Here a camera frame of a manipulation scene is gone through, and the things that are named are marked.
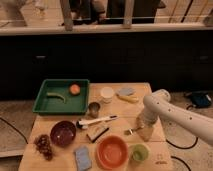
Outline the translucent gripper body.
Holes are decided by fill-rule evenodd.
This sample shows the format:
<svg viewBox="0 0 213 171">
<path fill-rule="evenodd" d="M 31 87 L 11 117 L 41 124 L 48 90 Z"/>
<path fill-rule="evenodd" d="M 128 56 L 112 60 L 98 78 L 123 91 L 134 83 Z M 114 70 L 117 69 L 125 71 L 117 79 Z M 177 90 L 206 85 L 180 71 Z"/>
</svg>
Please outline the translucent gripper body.
<svg viewBox="0 0 213 171">
<path fill-rule="evenodd" d="M 142 124 L 138 130 L 138 134 L 145 142 L 148 142 L 152 137 L 153 131 L 154 127 L 152 125 Z"/>
</svg>

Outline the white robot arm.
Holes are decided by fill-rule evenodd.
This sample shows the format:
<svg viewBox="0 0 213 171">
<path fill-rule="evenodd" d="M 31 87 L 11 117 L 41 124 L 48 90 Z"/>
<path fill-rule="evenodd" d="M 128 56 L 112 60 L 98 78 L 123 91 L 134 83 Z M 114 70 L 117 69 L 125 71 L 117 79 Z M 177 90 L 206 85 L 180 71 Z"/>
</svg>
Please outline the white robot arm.
<svg viewBox="0 0 213 171">
<path fill-rule="evenodd" d="M 177 107 L 170 100 L 171 95 L 165 89 L 145 95 L 144 108 L 138 115 L 139 121 L 145 126 L 151 126 L 157 122 L 159 116 L 163 116 L 213 146 L 213 118 Z"/>
</svg>

